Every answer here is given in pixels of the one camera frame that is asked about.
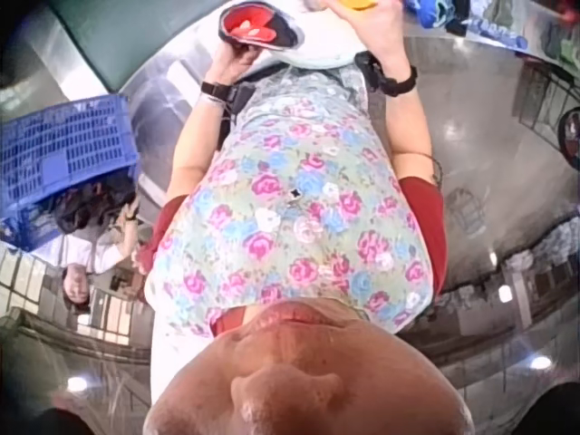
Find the wall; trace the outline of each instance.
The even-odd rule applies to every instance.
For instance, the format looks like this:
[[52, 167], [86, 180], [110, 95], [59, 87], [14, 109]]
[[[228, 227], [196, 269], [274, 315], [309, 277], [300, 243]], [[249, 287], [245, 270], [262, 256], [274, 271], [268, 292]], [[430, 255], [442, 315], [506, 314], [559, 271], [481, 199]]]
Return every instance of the wall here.
[[463, 336], [490, 334], [507, 329], [515, 322], [517, 305], [515, 301], [502, 303], [498, 297], [497, 280], [486, 283], [488, 300], [478, 300], [470, 308], [457, 311], [459, 333]]

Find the dark hair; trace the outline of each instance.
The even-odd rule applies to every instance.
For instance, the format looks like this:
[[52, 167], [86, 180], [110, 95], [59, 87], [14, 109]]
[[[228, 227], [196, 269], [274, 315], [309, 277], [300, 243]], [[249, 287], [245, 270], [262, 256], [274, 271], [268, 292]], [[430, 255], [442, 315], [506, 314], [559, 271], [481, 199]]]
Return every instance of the dark hair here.
[[69, 310], [73, 315], [80, 315], [80, 314], [90, 314], [91, 313], [91, 294], [87, 295], [87, 300], [77, 304], [71, 300], [71, 298], [66, 294], [64, 291], [64, 278], [66, 278], [66, 274], [68, 273], [68, 268], [65, 267], [63, 270], [63, 301], [64, 306], [67, 310]]

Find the ceiling light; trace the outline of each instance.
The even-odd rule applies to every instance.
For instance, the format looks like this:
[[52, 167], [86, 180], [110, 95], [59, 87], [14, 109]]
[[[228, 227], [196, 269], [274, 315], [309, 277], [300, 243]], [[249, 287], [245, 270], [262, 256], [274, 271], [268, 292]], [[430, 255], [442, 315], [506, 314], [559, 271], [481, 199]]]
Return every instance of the ceiling light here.
[[66, 389], [69, 392], [84, 392], [87, 389], [87, 381], [80, 376], [73, 376], [66, 382]]
[[552, 366], [552, 360], [550, 360], [547, 356], [537, 356], [532, 360], [529, 364], [529, 368], [533, 370], [545, 370], [549, 369]]
[[200, 87], [183, 63], [176, 61], [167, 70], [167, 78], [178, 89], [191, 107], [198, 103]]
[[491, 261], [491, 264], [496, 267], [498, 265], [498, 255], [495, 252], [490, 252], [489, 253], [489, 261]]
[[513, 298], [514, 298], [514, 296], [511, 294], [511, 288], [509, 287], [509, 285], [503, 284], [499, 288], [499, 300], [501, 302], [503, 302], [504, 304], [506, 304], [509, 301], [511, 301]]
[[80, 314], [77, 316], [76, 321], [78, 324], [88, 325], [89, 322], [91, 321], [91, 315], [90, 314]]

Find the woman's hand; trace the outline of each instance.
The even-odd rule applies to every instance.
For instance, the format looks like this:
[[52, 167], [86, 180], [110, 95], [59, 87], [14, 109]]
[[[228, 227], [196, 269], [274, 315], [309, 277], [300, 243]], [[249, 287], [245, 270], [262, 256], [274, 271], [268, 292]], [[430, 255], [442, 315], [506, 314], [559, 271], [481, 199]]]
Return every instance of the woman's hand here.
[[209, 83], [234, 84], [250, 69], [262, 49], [251, 45], [233, 45], [221, 42], [214, 55], [214, 62], [206, 74]]
[[347, 21], [369, 51], [381, 62], [389, 77], [407, 80], [409, 60], [403, 44], [401, 0], [376, 0], [377, 5], [363, 11], [344, 6], [339, 0], [323, 0]]

